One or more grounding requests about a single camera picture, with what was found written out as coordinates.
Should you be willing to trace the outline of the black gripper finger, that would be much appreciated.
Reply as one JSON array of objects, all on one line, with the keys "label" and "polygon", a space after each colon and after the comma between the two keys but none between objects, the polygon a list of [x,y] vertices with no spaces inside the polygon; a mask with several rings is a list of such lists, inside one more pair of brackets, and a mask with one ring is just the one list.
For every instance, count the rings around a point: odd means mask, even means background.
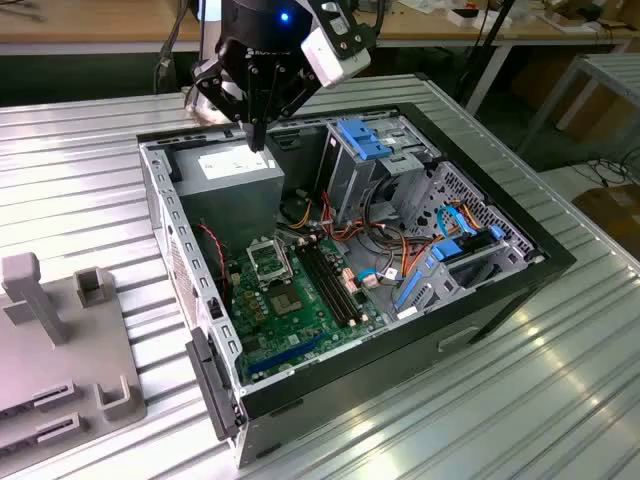
[{"label": "black gripper finger", "polygon": [[259,120],[251,114],[249,95],[225,75],[218,60],[199,62],[192,71],[194,86],[227,120],[239,124],[251,151],[259,151]]},{"label": "black gripper finger", "polygon": [[310,69],[303,68],[295,74],[275,72],[264,114],[257,125],[258,151],[265,147],[269,125],[280,118],[291,117],[319,88],[320,82]]}]

